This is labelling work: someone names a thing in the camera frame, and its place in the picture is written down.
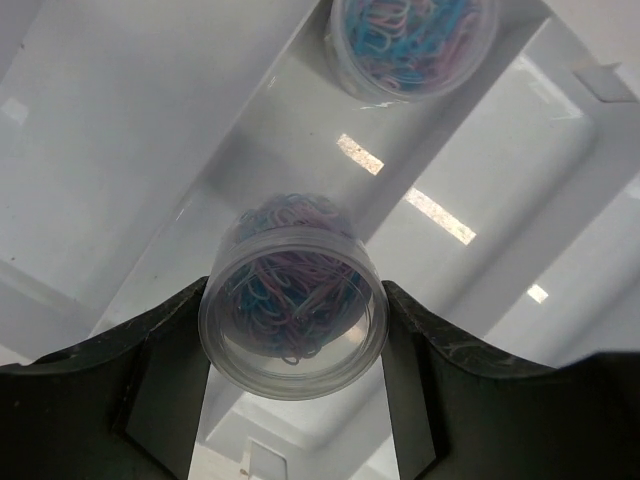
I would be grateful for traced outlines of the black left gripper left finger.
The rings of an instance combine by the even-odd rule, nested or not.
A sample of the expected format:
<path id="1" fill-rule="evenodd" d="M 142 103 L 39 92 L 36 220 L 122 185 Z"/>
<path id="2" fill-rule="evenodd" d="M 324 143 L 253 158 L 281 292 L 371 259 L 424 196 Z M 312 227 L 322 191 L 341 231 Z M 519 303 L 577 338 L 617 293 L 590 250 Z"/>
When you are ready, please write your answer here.
<path id="1" fill-rule="evenodd" d="M 3 366 L 2 478 L 188 478 L 210 368 L 198 333 L 205 286 Z"/>

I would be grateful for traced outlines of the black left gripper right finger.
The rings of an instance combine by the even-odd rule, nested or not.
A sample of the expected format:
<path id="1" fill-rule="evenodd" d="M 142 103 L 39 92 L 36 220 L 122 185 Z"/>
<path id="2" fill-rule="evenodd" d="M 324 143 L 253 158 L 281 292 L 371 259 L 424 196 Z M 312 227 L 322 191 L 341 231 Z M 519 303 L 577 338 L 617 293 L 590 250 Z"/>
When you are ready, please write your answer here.
<path id="1" fill-rule="evenodd" d="M 507 353 L 393 282 L 382 353 L 403 479 L 635 479 L 639 356 L 561 368 Z"/>

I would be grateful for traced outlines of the clear clip jar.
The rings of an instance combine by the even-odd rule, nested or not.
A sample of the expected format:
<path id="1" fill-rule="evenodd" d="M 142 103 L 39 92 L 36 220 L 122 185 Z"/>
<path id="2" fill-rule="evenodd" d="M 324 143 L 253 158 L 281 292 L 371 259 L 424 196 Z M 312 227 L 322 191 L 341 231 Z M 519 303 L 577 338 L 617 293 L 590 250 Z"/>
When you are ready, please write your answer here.
<path id="1" fill-rule="evenodd" d="M 345 92 L 371 104 L 445 95 L 485 60 L 499 10 L 496 1 L 335 1 L 328 63 Z"/>
<path id="2" fill-rule="evenodd" d="M 389 331 L 382 282 L 344 209 L 280 194 L 226 230 L 199 307 L 212 365 L 269 399 L 335 393 L 378 360 Z"/>

